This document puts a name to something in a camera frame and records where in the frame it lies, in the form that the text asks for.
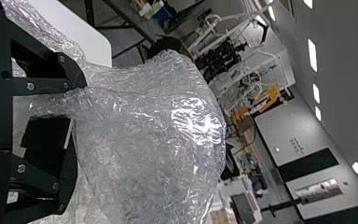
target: white machine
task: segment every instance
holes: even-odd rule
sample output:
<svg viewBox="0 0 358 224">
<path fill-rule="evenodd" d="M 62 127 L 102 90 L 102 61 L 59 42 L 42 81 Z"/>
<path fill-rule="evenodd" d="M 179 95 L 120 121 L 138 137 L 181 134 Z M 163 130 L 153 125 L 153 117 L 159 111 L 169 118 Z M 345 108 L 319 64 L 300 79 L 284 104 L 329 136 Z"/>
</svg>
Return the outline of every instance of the white machine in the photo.
<svg viewBox="0 0 358 224">
<path fill-rule="evenodd" d="M 215 48 L 230 36 L 236 33 L 241 35 L 250 24 L 257 20 L 270 26 L 269 20 L 264 15 L 264 12 L 269 9 L 270 4 L 260 10 L 253 10 L 253 7 L 248 5 L 249 3 L 247 1 L 245 1 L 245 3 L 247 4 L 245 7 L 246 12 L 244 13 L 226 17 L 220 17 L 217 14 L 213 14 L 205 18 L 203 26 L 196 30 L 199 37 L 187 48 L 192 54 L 193 59 L 197 59 L 203 53 Z M 224 22 L 233 22 L 235 25 L 233 27 L 224 27 L 224 31 L 219 32 L 217 26 Z"/>
</svg>

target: metal pole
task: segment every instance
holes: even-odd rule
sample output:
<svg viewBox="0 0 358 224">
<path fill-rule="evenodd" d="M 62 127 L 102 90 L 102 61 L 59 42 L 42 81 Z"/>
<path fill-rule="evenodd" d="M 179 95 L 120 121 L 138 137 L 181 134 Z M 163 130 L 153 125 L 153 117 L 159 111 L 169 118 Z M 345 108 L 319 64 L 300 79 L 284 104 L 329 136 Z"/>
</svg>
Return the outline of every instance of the metal pole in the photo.
<svg viewBox="0 0 358 224">
<path fill-rule="evenodd" d="M 86 5 L 87 22 L 90 26 L 95 27 L 94 5 L 92 4 L 92 0 L 85 0 L 84 4 Z"/>
<path fill-rule="evenodd" d="M 132 26 L 129 25 L 119 25 L 119 26 L 97 26 L 97 30 L 122 30 L 122 29 L 132 29 Z"/>
<path fill-rule="evenodd" d="M 139 27 L 133 20 L 130 19 L 115 3 L 110 0 L 103 0 L 110 8 L 112 8 L 124 21 L 126 21 L 133 29 L 135 29 L 141 36 L 144 37 L 150 44 L 155 44 L 156 41 L 148 35 L 141 27 Z"/>
<path fill-rule="evenodd" d="M 129 50 L 131 50 L 131 49 L 133 49 L 133 48 L 135 48 L 135 47 L 137 47 L 138 45 L 142 44 L 144 41 L 145 41 L 145 39 L 142 39 L 141 41 L 138 41 L 138 42 L 135 43 L 134 45 L 131 45 L 129 48 L 124 49 L 124 50 L 121 51 L 120 53 L 114 55 L 114 56 L 112 57 L 112 60 L 114 60 L 116 57 L 122 55 L 123 53 L 125 53 L 125 52 L 127 52 L 127 51 L 129 51 Z"/>
</svg>

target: black metal frame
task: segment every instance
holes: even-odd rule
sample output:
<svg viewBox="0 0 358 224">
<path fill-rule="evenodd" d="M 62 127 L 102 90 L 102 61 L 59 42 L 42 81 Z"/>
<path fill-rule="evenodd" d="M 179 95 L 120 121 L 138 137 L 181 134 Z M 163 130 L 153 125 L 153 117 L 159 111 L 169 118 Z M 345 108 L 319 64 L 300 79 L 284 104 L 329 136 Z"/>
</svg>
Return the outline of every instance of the black metal frame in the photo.
<svg viewBox="0 0 358 224">
<path fill-rule="evenodd" d="M 11 58 L 26 77 L 13 77 Z M 0 3 L 0 223 L 27 223 L 66 210 L 75 190 L 77 160 L 70 120 L 33 118 L 12 154 L 13 96 L 64 93 L 87 86 L 75 61 L 52 52 L 9 21 Z M 7 204 L 7 194 L 19 199 Z"/>
</svg>

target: bubble wrap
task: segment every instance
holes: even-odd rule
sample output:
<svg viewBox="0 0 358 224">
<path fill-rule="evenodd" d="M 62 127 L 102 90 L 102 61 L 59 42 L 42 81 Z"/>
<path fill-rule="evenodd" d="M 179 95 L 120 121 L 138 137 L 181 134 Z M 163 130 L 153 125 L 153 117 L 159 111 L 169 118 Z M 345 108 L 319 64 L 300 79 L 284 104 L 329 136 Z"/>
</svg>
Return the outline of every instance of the bubble wrap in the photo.
<svg viewBox="0 0 358 224">
<path fill-rule="evenodd" d="M 225 164 L 226 124 L 196 66 L 174 51 L 126 69 L 91 64 L 25 0 L 2 2 L 8 18 L 73 58 L 89 83 L 14 98 L 14 150 L 32 116 L 76 121 L 74 196 L 62 216 L 34 223 L 204 223 Z M 15 63 L 13 73 L 24 76 Z"/>
</svg>

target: screw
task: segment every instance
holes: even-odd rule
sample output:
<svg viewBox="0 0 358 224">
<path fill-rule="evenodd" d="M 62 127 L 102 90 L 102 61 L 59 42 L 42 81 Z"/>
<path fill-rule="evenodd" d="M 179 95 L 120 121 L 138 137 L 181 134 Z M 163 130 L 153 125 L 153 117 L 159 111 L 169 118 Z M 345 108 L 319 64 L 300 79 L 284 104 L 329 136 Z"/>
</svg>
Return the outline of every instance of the screw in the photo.
<svg viewBox="0 0 358 224">
<path fill-rule="evenodd" d="M 63 209 L 65 209 L 65 205 L 60 204 L 60 207 L 58 208 L 58 210 L 59 210 L 60 212 L 62 212 L 62 211 L 63 211 Z"/>
<path fill-rule="evenodd" d="M 55 182 L 55 183 L 53 184 L 53 189 L 58 189 L 59 186 L 60 186 L 60 184 L 57 183 L 57 182 Z"/>
<path fill-rule="evenodd" d="M 27 167 L 24 164 L 21 164 L 21 165 L 19 165 L 19 168 L 17 169 L 17 172 L 19 172 L 19 174 L 22 174 L 22 173 L 25 172 L 26 168 Z"/>
<path fill-rule="evenodd" d="M 27 83 L 27 89 L 28 89 L 28 91 L 33 91 L 34 90 L 34 83 L 28 82 Z"/>
<path fill-rule="evenodd" d="M 64 82 L 64 83 L 63 83 L 63 87 L 64 87 L 66 90 L 68 90 L 68 89 L 69 89 L 69 83 Z"/>
</svg>

